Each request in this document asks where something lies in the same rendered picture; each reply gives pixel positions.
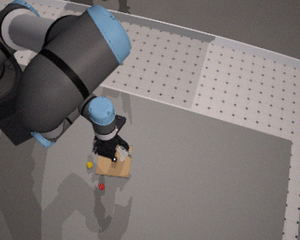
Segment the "red die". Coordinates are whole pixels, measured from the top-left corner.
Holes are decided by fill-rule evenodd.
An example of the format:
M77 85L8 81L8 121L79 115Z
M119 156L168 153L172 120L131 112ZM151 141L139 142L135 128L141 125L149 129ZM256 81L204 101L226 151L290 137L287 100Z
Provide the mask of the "red die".
M103 183L99 184L98 186L99 186L100 190L102 190L102 189L105 188L105 187L103 186Z

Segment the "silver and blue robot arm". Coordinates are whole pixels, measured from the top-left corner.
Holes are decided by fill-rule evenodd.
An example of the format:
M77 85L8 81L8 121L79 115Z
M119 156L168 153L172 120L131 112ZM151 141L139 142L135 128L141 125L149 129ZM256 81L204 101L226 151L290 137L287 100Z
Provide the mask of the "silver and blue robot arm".
M16 83L15 68L8 61L16 50L38 53L20 77L15 109L45 148L80 115L101 140L113 138L126 123L107 97L93 94L131 50L128 34L104 7L93 5L79 16L50 19L41 18L26 1L7 4L0 11L0 98ZM58 138L52 137L56 132Z

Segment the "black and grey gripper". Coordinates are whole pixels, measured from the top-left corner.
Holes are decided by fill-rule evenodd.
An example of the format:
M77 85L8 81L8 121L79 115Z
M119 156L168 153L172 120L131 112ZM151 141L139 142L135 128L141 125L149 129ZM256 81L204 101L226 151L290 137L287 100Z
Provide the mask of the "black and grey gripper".
M101 145L101 147L98 146L98 145ZM126 159L127 156L132 158L132 154L131 154L131 151L129 149L128 143L126 141L124 141L119 135L117 135L117 132L116 132L116 134L113 138L111 138L110 140L106 140L106 141L105 140L100 140L99 138L94 136L92 152L94 152L96 150L94 152L95 155L97 153L98 155L100 155L102 157L114 160L115 153L116 153L116 146L115 145L118 145L117 146L117 151L120 153L120 161L121 162L123 162ZM106 148L104 148L103 146L106 146ZM111 156L112 156L112 158L111 158Z

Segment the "tan flat mat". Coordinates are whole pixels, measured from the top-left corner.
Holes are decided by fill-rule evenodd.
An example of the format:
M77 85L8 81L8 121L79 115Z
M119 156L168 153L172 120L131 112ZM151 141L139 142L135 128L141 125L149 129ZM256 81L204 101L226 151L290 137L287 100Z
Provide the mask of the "tan flat mat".
M127 156L126 159L121 162L120 154L117 150L115 156L117 157L116 162L112 162L111 159L99 156L95 173L128 178L131 158Z

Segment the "yellow die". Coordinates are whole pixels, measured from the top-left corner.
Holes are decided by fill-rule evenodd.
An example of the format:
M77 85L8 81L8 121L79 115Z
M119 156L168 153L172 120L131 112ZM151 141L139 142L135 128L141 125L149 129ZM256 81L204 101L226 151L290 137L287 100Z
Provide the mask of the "yellow die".
M91 161L87 162L87 166L88 166L88 168L90 168L90 167L93 166L92 163L91 163Z

